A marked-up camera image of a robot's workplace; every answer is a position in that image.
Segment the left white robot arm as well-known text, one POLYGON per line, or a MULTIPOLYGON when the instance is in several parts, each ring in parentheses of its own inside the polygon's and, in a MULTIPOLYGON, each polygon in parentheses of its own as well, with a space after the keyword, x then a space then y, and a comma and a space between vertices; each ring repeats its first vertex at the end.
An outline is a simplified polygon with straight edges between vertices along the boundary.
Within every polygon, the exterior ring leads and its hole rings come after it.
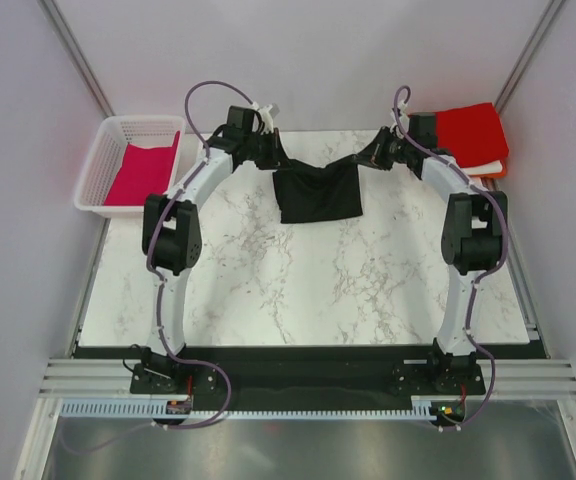
POLYGON ((133 394, 191 394, 188 380, 198 369, 220 368, 184 356, 184 310, 191 269, 203 248, 199 213, 216 188, 235 169, 252 161, 276 170, 287 162, 274 126, 274 104, 229 108, 226 123, 206 140, 192 168, 163 194, 147 197, 143 209, 142 250, 155 276, 154 313, 148 343, 134 366, 133 394))

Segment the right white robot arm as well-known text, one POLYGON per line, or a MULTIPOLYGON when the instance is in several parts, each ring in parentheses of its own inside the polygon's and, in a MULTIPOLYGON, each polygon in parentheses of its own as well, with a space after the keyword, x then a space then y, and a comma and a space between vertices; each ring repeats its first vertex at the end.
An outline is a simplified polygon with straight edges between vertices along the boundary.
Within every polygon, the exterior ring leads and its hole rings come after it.
POLYGON ((379 170, 404 164, 445 202, 440 250, 448 267, 449 286, 442 324, 425 366, 428 386, 445 394, 454 388, 486 394, 477 356, 491 365, 494 356, 474 338, 484 280, 506 263, 509 249, 507 196, 479 186, 456 160, 437 145, 436 116, 408 116, 393 109, 394 125, 383 127, 357 155, 379 170))

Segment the black t shirt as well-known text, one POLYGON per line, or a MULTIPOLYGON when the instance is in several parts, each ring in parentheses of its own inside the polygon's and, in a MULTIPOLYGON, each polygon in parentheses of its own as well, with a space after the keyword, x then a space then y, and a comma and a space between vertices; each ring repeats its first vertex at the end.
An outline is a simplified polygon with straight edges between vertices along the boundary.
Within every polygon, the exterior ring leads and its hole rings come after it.
POLYGON ((363 215, 359 172, 347 158, 316 167, 298 160, 272 174, 282 224, 352 219, 363 215))

